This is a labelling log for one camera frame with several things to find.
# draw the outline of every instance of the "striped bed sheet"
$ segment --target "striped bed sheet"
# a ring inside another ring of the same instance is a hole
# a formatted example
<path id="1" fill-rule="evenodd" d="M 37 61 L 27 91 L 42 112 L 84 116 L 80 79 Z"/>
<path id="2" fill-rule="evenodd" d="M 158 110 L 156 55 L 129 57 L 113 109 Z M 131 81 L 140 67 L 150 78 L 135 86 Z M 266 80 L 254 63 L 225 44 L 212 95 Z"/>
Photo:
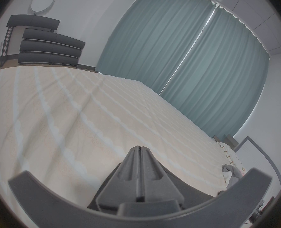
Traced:
<path id="1" fill-rule="evenodd" d="M 226 190 L 220 146 L 144 84 L 66 67 L 0 70 L 0 197 L 28 227 L 8 179 L 29 170 L 58 195 L 87 207 L 134 146 L 190 186 Z"/>

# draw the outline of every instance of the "curtain gap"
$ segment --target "curtain gap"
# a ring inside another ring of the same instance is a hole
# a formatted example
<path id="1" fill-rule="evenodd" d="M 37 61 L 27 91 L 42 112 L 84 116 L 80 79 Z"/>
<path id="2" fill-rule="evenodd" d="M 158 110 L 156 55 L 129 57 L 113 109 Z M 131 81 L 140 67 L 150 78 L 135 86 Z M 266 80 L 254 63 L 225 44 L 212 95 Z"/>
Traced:
<path id="1" fill-rule="evenodd" d="M 169 78 L 168 82 L 166 83 L 166 85 L 164 86 L 164 88 L 161 90 L 161 92 L 158 95 L 161 95 L 161 93 L 163 92 L 163 90 L 165 89 L 165 87 L 167 86 L 167 84 L 169 83 L 169 81 L 172 79 L 173 75 L 176 73 L 176 71 L 178 70 L 178 68 L 181 66 L 181 64 L 183 63 L 183 61 L 185 60 L 185 58 L 187 57 L 187 55 L 189 54 L 189 52 L 191 51 L 191 49 L 193 48 L 194 44 L 196 43 L 196 41 L 198 40 L 198 38 L 201 36 L 203 30 L 205 29 L 205 27 L 207 26 L 207 24 L 209 23 L 212 15 L 214 14 L 216 8 L 219 6 L 219 4 L 216 4 L 216 7 L 214 8 L 214 10 L 212 11 L 209 19 L 207 20 L 206 24 L 204 25 L 204 27 L 202 28 L 201 32 L 199 33 L 199 35 L 196 37 L 195 41 L 192 43 L 192 46 L 189 48 L 188 52 L 186 53 L 186 55 L 184 56 L 183 60 L 180 62 L 180 64 L 178 65 L 178 67 L 176 68 L 176 70 L 174 71 L 174 73 L 171 75 L 171 77 Z"/>

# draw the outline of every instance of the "floral pillowcase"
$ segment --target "floral pillowcase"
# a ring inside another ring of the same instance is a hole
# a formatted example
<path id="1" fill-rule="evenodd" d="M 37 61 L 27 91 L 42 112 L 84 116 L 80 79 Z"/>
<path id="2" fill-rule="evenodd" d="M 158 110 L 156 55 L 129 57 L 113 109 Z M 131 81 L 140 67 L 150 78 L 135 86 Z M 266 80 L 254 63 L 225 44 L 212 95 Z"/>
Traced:
<path id="1" fill-rule="evenodd" d="M 226 154 L 228 160 L 230 161 L 230 164 L 238 168 L 242 176 L 244 176 L 246 174 L 246 170 L 243 164 L 241 163 L 241 161 L 239 160 L 239 158 L 237 157 L 237 154 L 227 144 L 223 142 L 217 142 L 217 143 L 219 144 L 219 146 L 221 146 L 222 150 Z"/>

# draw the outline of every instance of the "curtain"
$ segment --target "curtain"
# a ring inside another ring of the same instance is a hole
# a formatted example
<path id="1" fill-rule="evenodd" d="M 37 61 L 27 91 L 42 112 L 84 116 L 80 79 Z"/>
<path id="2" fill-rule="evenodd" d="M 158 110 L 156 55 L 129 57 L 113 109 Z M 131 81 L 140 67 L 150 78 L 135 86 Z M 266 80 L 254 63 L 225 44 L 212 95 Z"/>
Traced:
<path id="1" fill-rule="evenodd" d="M 137 0 L 110 36 L 96 70 L 160 93 L 215 5 L 209 0 Z"/>
<path id="2" fill-rule="evenodd" d="M 260 97 L 268 62 L 251 31 L 218 7 L 161 97 L 210 137 L 233 136 Z"/>

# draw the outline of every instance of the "gray cloth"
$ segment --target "gray cloth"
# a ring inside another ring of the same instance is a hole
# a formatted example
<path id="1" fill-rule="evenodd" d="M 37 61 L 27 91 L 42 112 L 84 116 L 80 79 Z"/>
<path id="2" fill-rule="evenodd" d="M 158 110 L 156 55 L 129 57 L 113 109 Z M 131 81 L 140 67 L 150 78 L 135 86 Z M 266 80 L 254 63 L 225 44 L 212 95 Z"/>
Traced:
<path id="1" fill-rule="evenodd" d="M 222 171 L 225 172 L 231 171 L 232 173 L 229 183 L 227 185 L 227 189 L 232 187 L 243 177 L 239 169 L 232 165 L 222 165 Z"/>

